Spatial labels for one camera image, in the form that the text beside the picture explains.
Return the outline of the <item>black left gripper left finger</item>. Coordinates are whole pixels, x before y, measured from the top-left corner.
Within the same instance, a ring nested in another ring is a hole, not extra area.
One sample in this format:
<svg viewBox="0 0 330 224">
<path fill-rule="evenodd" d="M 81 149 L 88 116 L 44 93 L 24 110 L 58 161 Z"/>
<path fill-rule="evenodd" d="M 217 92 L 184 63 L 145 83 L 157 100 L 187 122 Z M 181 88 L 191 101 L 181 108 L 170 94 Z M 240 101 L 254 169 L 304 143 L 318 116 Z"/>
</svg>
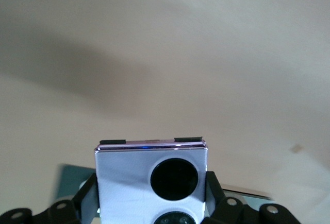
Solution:
<svg viewBox="0 0 330 224">
<path fill-rule="evenodd" d="M 71 199 L 59 200 L 37 215 L 28 208 L 9 210 L 0 215 L 0 224 L 92 224 L 99 207 L 93 173 Z"/>
</svg>

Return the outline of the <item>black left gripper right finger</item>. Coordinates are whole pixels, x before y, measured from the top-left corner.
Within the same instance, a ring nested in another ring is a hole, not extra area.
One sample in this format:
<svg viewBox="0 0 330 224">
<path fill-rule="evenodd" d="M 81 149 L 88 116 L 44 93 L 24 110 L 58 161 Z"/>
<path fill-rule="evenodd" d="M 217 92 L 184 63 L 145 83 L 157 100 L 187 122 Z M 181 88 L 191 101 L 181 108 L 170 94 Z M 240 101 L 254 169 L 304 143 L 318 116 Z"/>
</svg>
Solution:
<svg viewBox="0 0 330 224">
<path fill-rule="evenodd" d="M 206 173 L 205 194 L 209 216 L 203 224 L 301 224 L 282 205 L 266 203 L 257 211 L 238 198 L 225 196 L 213 171 Z"/>
</svg>

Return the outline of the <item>silver closed laptop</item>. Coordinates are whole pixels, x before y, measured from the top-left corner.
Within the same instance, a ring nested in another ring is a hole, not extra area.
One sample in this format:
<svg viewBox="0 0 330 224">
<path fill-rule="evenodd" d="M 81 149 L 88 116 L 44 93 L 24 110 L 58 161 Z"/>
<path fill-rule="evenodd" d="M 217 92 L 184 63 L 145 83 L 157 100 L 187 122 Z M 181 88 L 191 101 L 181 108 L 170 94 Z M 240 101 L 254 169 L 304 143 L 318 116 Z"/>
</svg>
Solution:
<svg viewBox="0 0 330 224">
<path fill-rule="evenodd" d="M 92 168 L 80 167 L 69 164 L 61 165 L 60 178 L 58 182 L 57 193 L 55 194 L 55 199 L 59 200 L 65 197 L 74 196 L 93 173 L 95 173 L 95 169 Z M 274 201 L 267 197 L 251 195 L 242 192 L 224 190 L 224 194 L 227 197 L 238 198 L 240 201 L 242 201 L 242 203 L 248 204 L 251 208 L 257 211 L 263 204 L 274 203 Z M 208 216 L 209 212 L 206 207 L 206 213 L 204 218 Z M 100 214 L 97 213 L 93 221 L 99 217 Z"/>
</svg>

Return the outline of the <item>lilac flip phone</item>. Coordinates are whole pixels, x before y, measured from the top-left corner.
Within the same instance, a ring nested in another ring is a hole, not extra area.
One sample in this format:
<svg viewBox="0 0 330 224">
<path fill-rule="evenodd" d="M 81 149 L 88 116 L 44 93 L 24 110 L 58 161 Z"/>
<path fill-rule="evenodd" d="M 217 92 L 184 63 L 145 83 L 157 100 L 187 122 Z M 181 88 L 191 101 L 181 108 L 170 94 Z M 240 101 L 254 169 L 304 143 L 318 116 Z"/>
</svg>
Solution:
<svg viewBox="0 0 330 224">
<path fill-rule="evenodd" d="M 101 224 L 200 224 L 207 159 L 201 137 L 101 141 L 95 150 Z"/>
</svg>

